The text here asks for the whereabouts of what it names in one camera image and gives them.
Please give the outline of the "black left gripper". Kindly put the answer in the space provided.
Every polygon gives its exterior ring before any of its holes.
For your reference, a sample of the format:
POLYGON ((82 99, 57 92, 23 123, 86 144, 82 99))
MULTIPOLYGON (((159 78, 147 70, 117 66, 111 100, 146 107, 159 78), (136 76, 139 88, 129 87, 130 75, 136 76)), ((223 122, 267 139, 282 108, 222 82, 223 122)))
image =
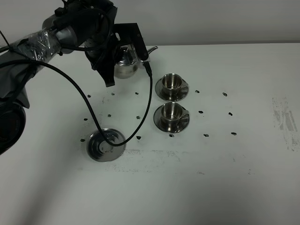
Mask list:
POLYGON ((85 53, 87 59, 91 63, 93 70, 98 71, 98 73, 103 78, 106 87, 112 87, 115 85, 114 80, 114 67, 116 64, 117 51, 119 50, 119 39, 115 31, 110 35, 110 38, 104 45, 98 49, 103 44, 105 36, 98 32, 92 37, 88 38, 84 42, 84 47, 93 48, 92 51, 87 51, 85 53))

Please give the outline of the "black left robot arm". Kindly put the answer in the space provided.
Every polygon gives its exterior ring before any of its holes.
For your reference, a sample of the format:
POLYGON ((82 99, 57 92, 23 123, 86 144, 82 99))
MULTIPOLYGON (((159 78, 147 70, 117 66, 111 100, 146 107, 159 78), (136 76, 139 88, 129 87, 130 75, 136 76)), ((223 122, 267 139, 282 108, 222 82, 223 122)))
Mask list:
POLYGON ((117 8, 109 0, 66 0, 42 29, 9 44, 0 57, 0 151, 21 137, 29 108, 25 85, 56 55, 84 52, 106 79, 114 67, 117 8))

